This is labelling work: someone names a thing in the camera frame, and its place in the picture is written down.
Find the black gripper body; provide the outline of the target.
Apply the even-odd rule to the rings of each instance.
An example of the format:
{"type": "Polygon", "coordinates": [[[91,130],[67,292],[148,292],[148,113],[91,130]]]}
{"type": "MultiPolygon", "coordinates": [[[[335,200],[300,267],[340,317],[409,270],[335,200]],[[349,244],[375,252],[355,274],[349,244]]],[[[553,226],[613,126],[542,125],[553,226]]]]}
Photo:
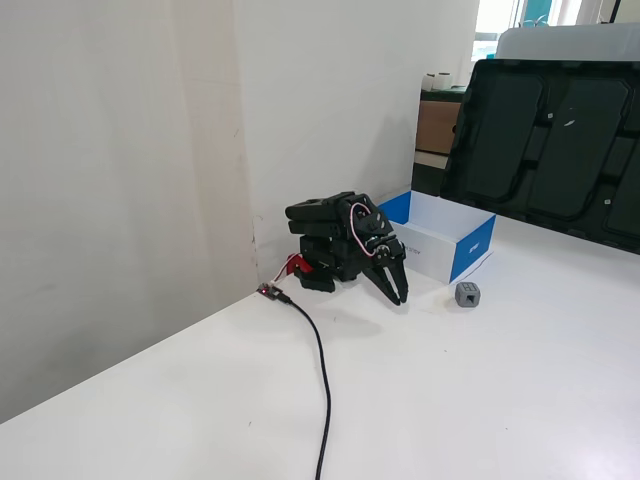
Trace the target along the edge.
{"type": "Polygon", "coordinates": [[[406,249],[394,232],[365,235],[362,240],[364,260],[362,272],[386,268],[402,270],[406,259],[406,249]]]}

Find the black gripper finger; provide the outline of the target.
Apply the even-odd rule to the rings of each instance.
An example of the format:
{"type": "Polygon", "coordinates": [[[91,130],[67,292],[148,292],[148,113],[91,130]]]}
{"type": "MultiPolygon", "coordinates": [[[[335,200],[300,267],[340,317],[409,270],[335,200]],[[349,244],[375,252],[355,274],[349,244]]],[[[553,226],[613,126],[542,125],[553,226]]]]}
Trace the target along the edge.
{"type": "Polygon", "coordinates": [[[363,274],[382,292],[382,294],[394,305],[400,306],[401,301],[396,294],[386,271],[383,267],[365,269],[363,274]]]}
{"type": "Polygon", "coordinates": [[[406,277],[403,261],[394,261],[389,267],[389,272],[395,282],[400,303],[405,303],[408,298],[409,285],[406,277]]]}

